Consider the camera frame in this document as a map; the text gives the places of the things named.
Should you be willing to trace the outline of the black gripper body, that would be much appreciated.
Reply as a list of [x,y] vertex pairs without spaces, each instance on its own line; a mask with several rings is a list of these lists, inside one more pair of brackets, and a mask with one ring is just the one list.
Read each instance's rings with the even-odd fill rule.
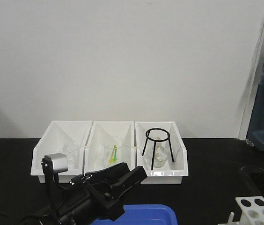
[[123,173],[87,173],[70,184],[59,208],[60,225],[89,225],[97,218],[115,221],[125,213]]

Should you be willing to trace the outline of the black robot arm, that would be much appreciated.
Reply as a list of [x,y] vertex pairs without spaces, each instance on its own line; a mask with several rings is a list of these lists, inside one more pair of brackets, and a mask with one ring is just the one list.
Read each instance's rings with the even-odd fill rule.
[[127,163],[80,174],[69,186],[54,183],[63,190],[59,202],[49,204],[38,212],[22,218],[20,225],[89,225],[96,219],[117,220],[124,213],[123,196],[147,178],[145,169],[137,166],[130,170]]

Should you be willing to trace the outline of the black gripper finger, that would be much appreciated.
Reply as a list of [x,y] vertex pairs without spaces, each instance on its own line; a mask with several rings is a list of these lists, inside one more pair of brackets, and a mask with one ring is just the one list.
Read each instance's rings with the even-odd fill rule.
[[111,194],[114,198],[121,198],[127,191],[139,185],[147,178],[147,173],[143,166],[137,166],[123,177],[119,178],[111,185]]
[[99,171],[87,172],[85,176],[91,177],[85,181],[85,185],[126,183],[129,180],[129,172],[130,169],[126,162],[118,163]]

